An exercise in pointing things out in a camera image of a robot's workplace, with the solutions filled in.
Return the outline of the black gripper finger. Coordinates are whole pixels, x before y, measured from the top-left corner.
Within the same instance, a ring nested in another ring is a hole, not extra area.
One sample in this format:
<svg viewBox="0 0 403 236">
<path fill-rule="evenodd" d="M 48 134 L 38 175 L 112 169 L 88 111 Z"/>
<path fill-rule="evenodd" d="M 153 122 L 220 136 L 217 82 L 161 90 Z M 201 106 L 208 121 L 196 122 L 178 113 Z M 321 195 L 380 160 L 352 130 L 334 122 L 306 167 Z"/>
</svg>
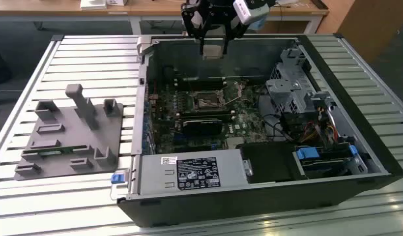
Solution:
<svg viewBox="0 0 403 236">
<path fill-rule="evenodd" d="M 222 54 L 226 54 L 228 44 L 236 38 L 241 38 L 245 31 L 248 29 L 248 25 L 244 25 L 240 21 L 238 16 L 236 16 L 232 20 L 226 21 L 224 24 L 224 38 L 222 38 Z"/>
<path fill-rule="evenodd" d="M 186 0 L 180 5 L 181 19 L 186 35 L 198 40 L 200 55 L 202 55 L 205 28 L 205 0 Z"/>
</svg>

